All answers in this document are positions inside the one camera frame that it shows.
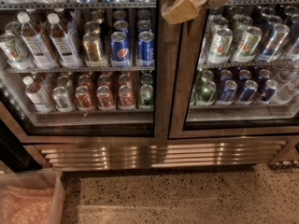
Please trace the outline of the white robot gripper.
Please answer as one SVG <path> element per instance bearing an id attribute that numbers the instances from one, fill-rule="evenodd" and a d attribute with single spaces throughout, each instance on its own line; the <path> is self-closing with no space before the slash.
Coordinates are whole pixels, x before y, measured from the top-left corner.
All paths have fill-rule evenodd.
<path id="1" fill-rule="evenodd" d="M 176 0 L 171 6 L 164 3 L 161 15 L 168 24 L 179 24 L 196 18 L 204 6 L 221 7 L 230 0 Z"/>

